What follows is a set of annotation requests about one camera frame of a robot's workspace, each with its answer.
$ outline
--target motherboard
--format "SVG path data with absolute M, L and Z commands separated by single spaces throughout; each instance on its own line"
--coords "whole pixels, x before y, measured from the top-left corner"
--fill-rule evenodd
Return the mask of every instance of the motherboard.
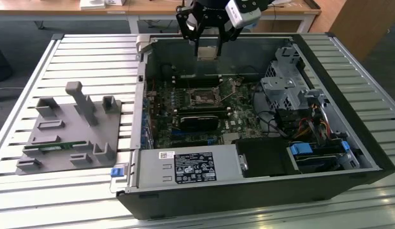
M 153 82 L 148 93 L 153 148 L 228 145 L 261 137 L 251 96 L 241 77 Z

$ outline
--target aluminum slatted table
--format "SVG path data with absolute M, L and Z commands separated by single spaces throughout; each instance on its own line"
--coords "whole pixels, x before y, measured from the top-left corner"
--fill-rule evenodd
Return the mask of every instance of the aluminum slatted table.
M 395 164 L 393 100 L 336 38 L 324 34 L 303 38 Z M 0 228 L 395 228 L 395 174 L 327 201 L 160 220 L 132 217 L 112 193 L 125 181 L 111 186 L 109 168 L 15 175 L 37 116 L 33 106 L 43 96 L 72 103 L 64 92 L 68 81 L 81 81 L 92 101 L 112 94 L 124 102 L 117 163 L 128 161 L 139 64 L 135 40 L 131 34 L 51 40 L 0 131 Z

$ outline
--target barcode sticker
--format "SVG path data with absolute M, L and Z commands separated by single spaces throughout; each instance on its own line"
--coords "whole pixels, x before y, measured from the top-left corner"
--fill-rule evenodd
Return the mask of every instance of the barcode sticker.
M 173 159 L 175 151 L 159 152 L 159 159 Z

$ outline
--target side panel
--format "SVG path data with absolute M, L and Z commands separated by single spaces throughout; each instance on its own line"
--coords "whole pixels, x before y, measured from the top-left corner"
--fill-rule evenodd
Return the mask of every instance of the side panel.
M 128 195 L 117 193 L 117 199 L 137 219 L 169 218 L 331 199 L 349 188 L 364 184 L 377 173 L 380 172 Z

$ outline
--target blue latch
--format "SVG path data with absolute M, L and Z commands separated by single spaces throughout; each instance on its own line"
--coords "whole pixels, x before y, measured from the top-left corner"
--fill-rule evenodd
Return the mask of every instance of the blue latch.
M 348 151 L 351 149 L 351 146 L 349 146 L 347 141 L 341 141 L 341 146 L 343 146 L 345 151 Z
M 111 175 L 111 177 L 123 177 L 124 176 L 124 168 L 112 168 L 109 175 Z
M 292 155 L 311 154 L 313 152 L 309 143 L 295 143 L 289 147 L 289 149 L 291 149 Z

